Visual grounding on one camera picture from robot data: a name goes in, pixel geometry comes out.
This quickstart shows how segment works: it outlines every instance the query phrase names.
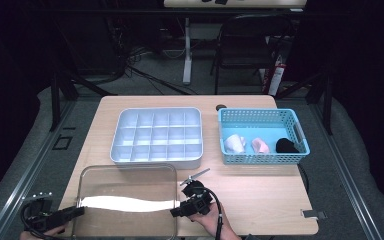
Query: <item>black chair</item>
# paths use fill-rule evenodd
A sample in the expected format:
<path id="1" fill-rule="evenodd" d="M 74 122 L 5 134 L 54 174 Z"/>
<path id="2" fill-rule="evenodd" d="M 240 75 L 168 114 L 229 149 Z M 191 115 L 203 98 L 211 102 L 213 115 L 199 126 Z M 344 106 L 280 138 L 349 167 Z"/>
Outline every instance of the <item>black chair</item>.
<path id="1" fill-rule="evenodd" d="M 216 54 L 210 74 L 215 74 L 218 93 L 219 70 L 273 69 L 283 38 L 293 34 L 291 21 L 280 15 L 239 15 L 228 19 L 217 38 Z"/>

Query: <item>table leg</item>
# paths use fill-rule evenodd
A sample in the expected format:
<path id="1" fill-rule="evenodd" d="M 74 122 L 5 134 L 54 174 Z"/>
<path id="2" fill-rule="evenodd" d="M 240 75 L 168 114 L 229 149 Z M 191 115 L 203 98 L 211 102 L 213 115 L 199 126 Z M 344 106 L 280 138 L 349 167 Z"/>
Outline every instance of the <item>table leg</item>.
<path id="1" fill-rule="evenodd" d="M 183 70 L 183 84 L 189 85 L 191 83 L 192 71 L 192 56 L 191 56 L 191 36 L 189 18 L 185 21 L 185 68 Z"/>

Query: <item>clear plastic box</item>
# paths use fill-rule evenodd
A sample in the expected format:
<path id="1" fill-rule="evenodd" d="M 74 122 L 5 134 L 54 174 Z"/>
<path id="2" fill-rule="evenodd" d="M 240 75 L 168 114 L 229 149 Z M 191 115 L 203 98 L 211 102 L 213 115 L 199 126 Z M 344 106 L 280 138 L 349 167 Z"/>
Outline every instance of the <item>clear plastic box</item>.
<path id="1" fill-rule="evenodd" d="M 174 239 L 177 173 L 169 164 L 90 166 L 83 170 L 73 239 Z"/>
<path id="2" fill-rule="evenodd" d="M 195 169 L 202 152 L 197 108 L 130 108 L 120 114 L 111 159 L 116 164 L 159 162 Z"/>
<path id="3" fill-rule="evenodd" d="M 218 111 L 220 146 L 225 164 L 298 164 L 310 153 L 301 124 L 292 109 L 222 108 Z M 246 140 L 244 153 L 225 149 L 224 141 L 238 134 Z M 261 138 L 270 153 L 255 153 L 252 140 Z M 277 153 L 276 143 L 287 138 L 299 153 Z"/>

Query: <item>black cable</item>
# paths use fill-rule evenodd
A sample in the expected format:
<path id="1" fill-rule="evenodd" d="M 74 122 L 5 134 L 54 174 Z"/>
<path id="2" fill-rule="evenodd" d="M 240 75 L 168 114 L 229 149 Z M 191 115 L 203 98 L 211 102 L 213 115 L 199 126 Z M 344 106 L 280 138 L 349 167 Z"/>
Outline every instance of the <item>black cable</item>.
<path id="1" fill-rule="evenodd" d="M 130 56 L 129 57 L 133 57 L 133 56 L 136 56 L 136 55 L 139 55 L 140 54 L 143 54 L 143 53 L 146 53 L 146 48 L 145 47 L 138 47 L 137 49 L 134 50 L 135 52 L 133 53 L 130 53 Z"/>
<path id="2" fill-rule="evenodd" d="M 181 94 L 183 94 L 183 95 L 191 95 L 191 94 L 188 93 L 188 92 L 185 92 L 185 91 L 183 91 L 183 90 L 181 90 L 181 89 L 179 89 L 179 87 L 188 89 L 188 90 L 192 91 L 194 94 L 198 95 L 197 92 L 195 92 L 194 90 L 192 90 L 192 89 L 190 89 L 190 88 L 188 88 L 188 87 L 180 86 L 180 85 L 178 85 L 178 84 L 174 84 L 174 83 L 170 83 L 170 82 L 167 82 L 167 81 L 158 79 L 158 78 L 156 78 L 156 77 L 154 77 L 154 76 L 151 76 L 151 75 L 149 75 L 149 74 L 147 74 L 147 73 L 145 73 L 145 72 L 142 72 L 142 71 L 140 71 L 139 69 L 134 68 L 134 67 L 132 67 L 132 66 L 128 66 L 128 68 L 130 68 L 130 70 L 131 70 L 132 72 L 135 72 L 136 74 L 138 74 L 138 75 L 141 76 L 141 77 L 148 78 L 148 79 L 150 79 L 150 80 L 152 80 L 152 81 L 155 81 L 155 82 L 157 82 L 157 83 L 159 83 L 159 84 L 161 84 L 161 85 L 163 85 L 163 86 L 166 86 L 166 87 L 168 87 L 168 88 L 170 88 L 170 89 L 172 89 L 172 90 L 175 90 L 175 91 L 177 91 L 177 92 L 179 92 L 179 93 L 181 93 Z"/>
<path id="3" fill-rule="evenodd" d="M 310 181 L 308 180 L 308 175 L 307 175 L 307 173 L 305 172 L 304 168 L 302 167 L 302 165 L 300 163 L 298 163 L 298 169 L 304 175 L 305 191 L 308 194 L 310 192 Z"/>
<path id="4" fill-rule="evenodd" d="M 26 216 L 25 216 L 26 210 L 30 207 L 30 205 L 31 205 L 30 203 L 24 205 L 23 208 L 21 209 L 21 212 L 20 212 L 21 222 L 25 226 L 26 230 L 29 231 L 33 236 L 35 236 L 37 238 L 41 238 L 41 239 L 45 239 L 45 240 L 64 240 L 62 238 L 57 238 L 57 237 L 45 235 L 45 234 L 37 231 L 36 229 L 34 229 L 32 226 L 30 226 L 30 224 L 26 221 Z"/>
<path id="5" fill-rule="evenodd" d="M 90 79 L 88 79 L 88 82 L 93 83 L 95 85 L 100 85 L 100 84 L 104 84 L 104 83 L 113 82 L 113 81 L 121 78 L 123 75 L 124 75 L 124 70 L 121 70 L 121 71 L 118 71 L 118 72 L 112 74 L 108 78 L 101 79 L 101 80 L 90 80 Z"/>
<path id="6" fill-rule="evenodd" d="M 219 217 L 218 217 L 218 220 L 217 220 L 217 231 L 216 231 L 216 238 L 215 238 L 215 240 L 220 240 L 221 228 L 223 226 L 223 212 L 221 211 L 220 201 L 218 200 L 216 194 L 213 191 L 211 191 L 210 189 L 206 188 L 206 187 L 193 187 L 192 189 L 203 189 L 205 191 L 208 191 L 214 197 L 214 199 L 216 200 L 217 209 L 219 211 Z"/>
<path id="7" fill-rule="evenodd" d="M 160 92 L 161 95 L 164 95 L 164 93 L 163 93 L 159 88 L 157 88 L 157 86 L 155 86 L 154 82 L 153 82 L 151 79 L 149 79 L 149 78 L 147 78 L 147 79 L 148 79 L 148 82 L 149 82 L 155 89 L 157 89 L 157 91 Z"/>

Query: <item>white plastic tray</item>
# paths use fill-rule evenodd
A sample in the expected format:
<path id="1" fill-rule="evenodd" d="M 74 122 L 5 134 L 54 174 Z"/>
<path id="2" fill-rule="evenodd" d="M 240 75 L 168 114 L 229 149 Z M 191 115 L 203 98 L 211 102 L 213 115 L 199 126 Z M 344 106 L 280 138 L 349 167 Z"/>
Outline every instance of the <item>white plastic tray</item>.
<path id="1" fill-rule="evenodd" d="M 169 163 L 200 166 L 201 112 L 196 108 L 130 108 L 121 112 L 111 146 L 116 164 Z"/>

